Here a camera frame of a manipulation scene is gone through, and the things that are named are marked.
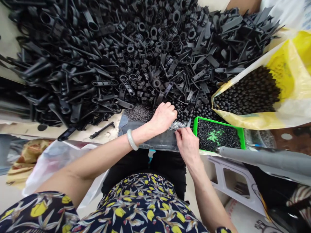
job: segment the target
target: navy floral fabric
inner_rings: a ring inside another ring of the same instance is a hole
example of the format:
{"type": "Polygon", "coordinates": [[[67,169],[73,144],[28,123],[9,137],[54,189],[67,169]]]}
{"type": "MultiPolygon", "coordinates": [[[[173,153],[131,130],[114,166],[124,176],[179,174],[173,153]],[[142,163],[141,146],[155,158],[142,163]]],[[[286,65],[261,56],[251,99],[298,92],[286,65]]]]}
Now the navy floral fabric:
{"type": "MultiPolygon", "coordinates": [[[[32,194],[0,215],[0,232],[208,232],[174,186],[161,176],[134,174],[100,201],[97,211],[79,218],[70,197],[59,192],[32,194]]],[[[231,232],[226,228],[219,233],[231,232]]]]}

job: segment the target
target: white plastic bag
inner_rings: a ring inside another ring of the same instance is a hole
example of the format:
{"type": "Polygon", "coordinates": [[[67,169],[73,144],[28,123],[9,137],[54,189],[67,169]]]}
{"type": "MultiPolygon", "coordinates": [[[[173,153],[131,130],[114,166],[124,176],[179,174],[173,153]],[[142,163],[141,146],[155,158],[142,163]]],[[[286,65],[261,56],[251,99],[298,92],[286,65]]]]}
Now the white plastic bag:
{"type": "Polygon", "coordinates": [[[295,30],[311,29],[311,1],[310,0],[262,0],[260,11],[272,7],[269,15],[272,22],[280,21],[280,25],[295,30]]]}
{"type": "MultiPolygon", "coordinates": [[[[54,141],[39,157],[33,172],[26,181],[26,187],[23,189],[22,195],[26,197],[34,193],[55,172],[96,147],[96,145],[87,144],[82,148],[78,148],[67,142],[54,141]]],[[[86,207],[100,194],[103,181],[108,172],[109,170],[94,180],[78,208],[86,207]]]]}

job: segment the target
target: woman's right hand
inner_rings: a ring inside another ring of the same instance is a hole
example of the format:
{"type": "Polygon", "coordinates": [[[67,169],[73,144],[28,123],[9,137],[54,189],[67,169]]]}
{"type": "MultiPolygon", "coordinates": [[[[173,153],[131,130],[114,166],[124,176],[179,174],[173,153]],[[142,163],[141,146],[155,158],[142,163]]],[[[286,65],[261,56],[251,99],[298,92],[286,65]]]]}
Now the woman's right hand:
{"type": "Polygon", "coordinates": [[[175,131],[179,152],[188,168],[203,165],[199,153],[199,139],[189,127],[175,131]]]}

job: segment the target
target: clear plastic bag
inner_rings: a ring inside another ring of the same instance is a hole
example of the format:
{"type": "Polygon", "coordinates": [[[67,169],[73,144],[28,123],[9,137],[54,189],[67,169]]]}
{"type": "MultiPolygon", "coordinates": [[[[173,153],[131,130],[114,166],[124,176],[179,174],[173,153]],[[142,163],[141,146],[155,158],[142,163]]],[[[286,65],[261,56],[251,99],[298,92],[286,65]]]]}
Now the clear plastic bag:
{"type": "MultiPolygon", "coordinates": [[[[28,196],[34,193],[36,189],[55,172],[96,147],[96,145],[87,144],[82,148],[78,148],[67,142],[54,141],[38,158],[33,172],[26,181],[26,187],[22,192],[23,196],[28,196]]],[[[109,170],[94,180],[78,208],[86,207],[101,193],[103,181],[108,172],[109,170]]]]}

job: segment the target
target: yellow plastic bag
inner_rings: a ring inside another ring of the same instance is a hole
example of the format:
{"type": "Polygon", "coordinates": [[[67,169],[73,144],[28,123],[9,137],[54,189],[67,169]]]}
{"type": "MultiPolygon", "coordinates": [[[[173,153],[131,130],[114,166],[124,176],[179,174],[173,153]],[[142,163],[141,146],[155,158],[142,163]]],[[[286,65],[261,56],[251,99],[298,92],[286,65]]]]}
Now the yellow plastic bag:
{"type": "Polygon", "coordinates": [[[275,46],[243,72],[221,86],[212,96],[218,96],[245,75],[260,66],[271,69],[277,86],[281,88],[276,112],[235,115],[214,111],[229,124],[247,129],[277,129],[299,126],[311,122],[311,34],[300,31],[293,39],[275,46]]]}

